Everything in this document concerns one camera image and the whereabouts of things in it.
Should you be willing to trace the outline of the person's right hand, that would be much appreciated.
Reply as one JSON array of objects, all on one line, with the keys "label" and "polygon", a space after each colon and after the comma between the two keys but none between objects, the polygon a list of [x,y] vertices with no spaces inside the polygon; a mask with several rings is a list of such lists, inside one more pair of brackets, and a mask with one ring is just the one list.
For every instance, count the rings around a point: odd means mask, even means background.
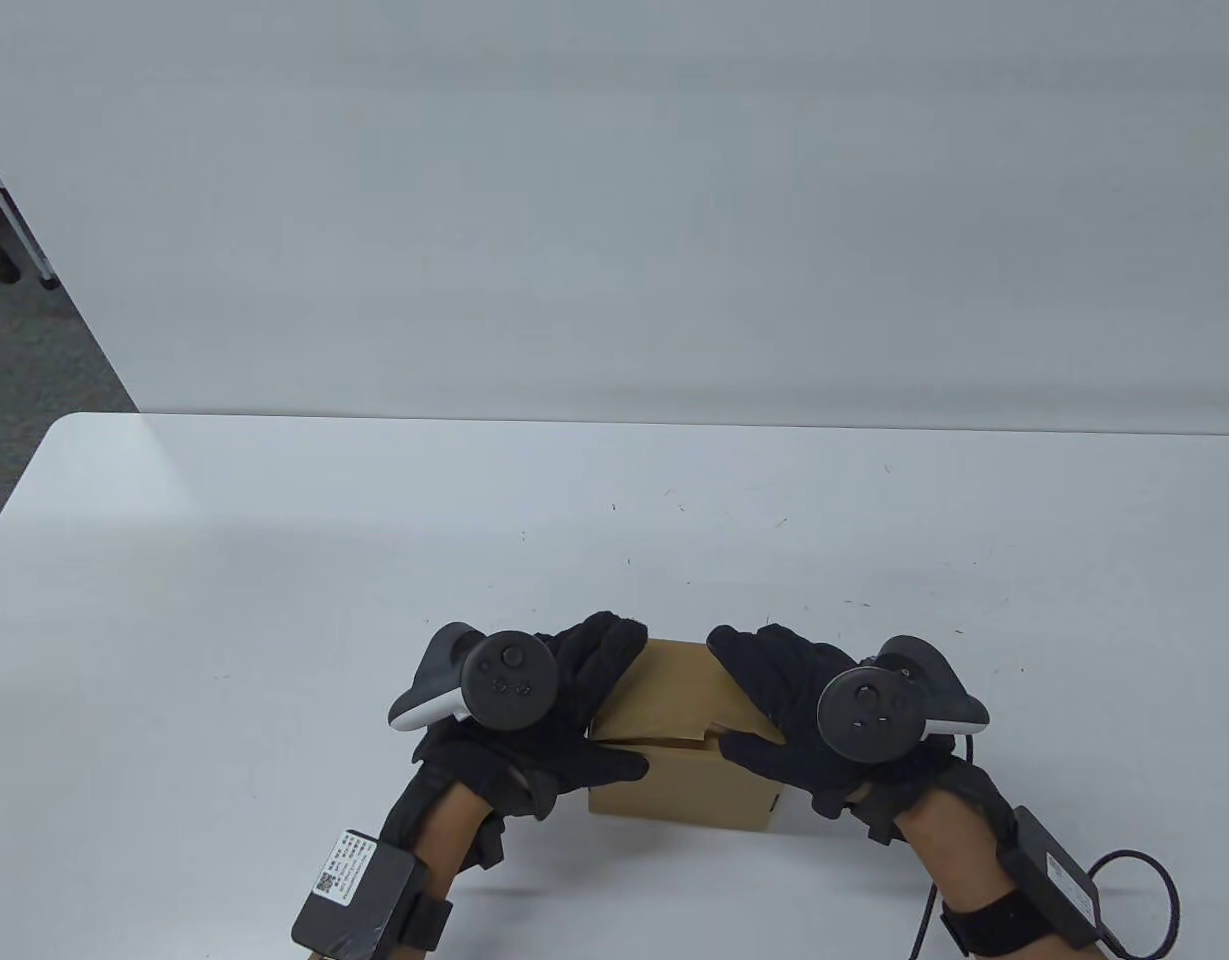
[{"label": "person's right hand", "polygon": [[898,817],[940,790],[983,812],[995,838],[1015,832],[992,778],[954,753],[954,740],[984,731],[989,712],[928,640],[893,635],[857,660],[773,623],[715,627],[705,648],[784,739],[724,733],[724,758],[806,792],[820,817],[850,812],[890,844],[903,836]]}]

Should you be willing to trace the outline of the person's left hand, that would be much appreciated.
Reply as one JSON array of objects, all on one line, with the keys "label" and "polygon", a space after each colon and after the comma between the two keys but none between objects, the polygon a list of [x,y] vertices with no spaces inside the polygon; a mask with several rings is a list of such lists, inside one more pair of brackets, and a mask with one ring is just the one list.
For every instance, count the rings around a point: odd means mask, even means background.
[{"label": "person's left hand", "polygon": [[551,710],[524,730],[500,733],[473,719],[444,719],[419,741],[414,762],[441,771],[500,817],[549,817],[559,797],[637,782],[646,756],[610,749],[587,728],[649,640],[642,622],[608,611],[558,635],[540,635],[556,656],[559,690]]}]

